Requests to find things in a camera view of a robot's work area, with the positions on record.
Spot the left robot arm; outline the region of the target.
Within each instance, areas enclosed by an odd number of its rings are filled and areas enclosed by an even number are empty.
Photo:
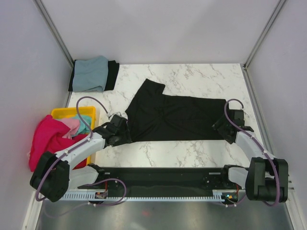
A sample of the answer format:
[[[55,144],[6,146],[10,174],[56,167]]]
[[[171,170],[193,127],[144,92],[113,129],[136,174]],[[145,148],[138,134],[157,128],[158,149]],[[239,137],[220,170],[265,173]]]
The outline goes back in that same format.
[[[76,166],[92,154],[107,147],[115,147],[132,142],[128,121],[115,114],[109,122],[96,127],[81,141],[58,151],[55,154],[47,151],[40,157],[30,179],[30,185],[36,194],[42,194],[51,202],[60,200],[67,191],[81,186],[101,188],[105,176],[95,164],[81,169]]]

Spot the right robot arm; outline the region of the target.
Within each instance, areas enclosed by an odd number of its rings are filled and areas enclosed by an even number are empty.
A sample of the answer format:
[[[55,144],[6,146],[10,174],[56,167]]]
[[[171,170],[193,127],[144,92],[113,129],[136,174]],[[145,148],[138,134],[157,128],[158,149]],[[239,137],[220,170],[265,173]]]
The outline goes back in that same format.
[[[224,188],[235,184],[245,189],[251,201],[261,201],[269,206],[284,203],[288,199],[288,163],[269,153],[257,140],[254,130],[245,126],[244,120],[229,122],[222,116],[215,124],[216,130],[227,142],[239,146],[250,164],[248,168],[225,165],[220,176]]]

